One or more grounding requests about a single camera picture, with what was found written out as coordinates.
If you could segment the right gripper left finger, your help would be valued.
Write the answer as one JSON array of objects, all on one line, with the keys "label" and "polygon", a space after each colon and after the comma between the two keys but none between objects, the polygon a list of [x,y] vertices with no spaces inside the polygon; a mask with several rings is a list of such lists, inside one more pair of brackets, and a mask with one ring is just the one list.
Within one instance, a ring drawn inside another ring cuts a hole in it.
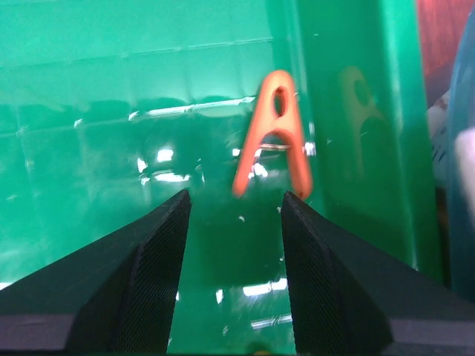
[{"label": "right gripper left finger", "polygon": [[1,291],[3,352],[165,352],[189,229],[182,190]]}]

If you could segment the orange clothespin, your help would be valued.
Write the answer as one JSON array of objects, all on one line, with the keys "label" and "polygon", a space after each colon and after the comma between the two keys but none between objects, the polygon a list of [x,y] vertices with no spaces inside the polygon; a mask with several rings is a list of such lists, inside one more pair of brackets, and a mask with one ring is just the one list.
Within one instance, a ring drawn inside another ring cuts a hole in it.
[{"label": "orange clothespin", "polygon": [[292,187],[297,196],[306,199],[312,192],[312,174],[304,150],[304,130],[295,98],[295,84],[285,70],[271,72],[263,81],[232,185],[234,195],[244,195],[249,173],[255,164],[255,153],[263,139],[278,137],[287,149]]}]

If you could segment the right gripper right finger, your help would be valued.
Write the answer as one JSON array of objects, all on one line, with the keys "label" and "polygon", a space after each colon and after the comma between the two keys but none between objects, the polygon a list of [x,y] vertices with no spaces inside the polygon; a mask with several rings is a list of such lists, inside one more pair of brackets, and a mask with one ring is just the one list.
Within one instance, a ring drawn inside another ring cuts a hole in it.
[{"label": "right gripper right finger", "polygon": [[298,352],[472,352],[474,305],[322,217],[281,207]]}]

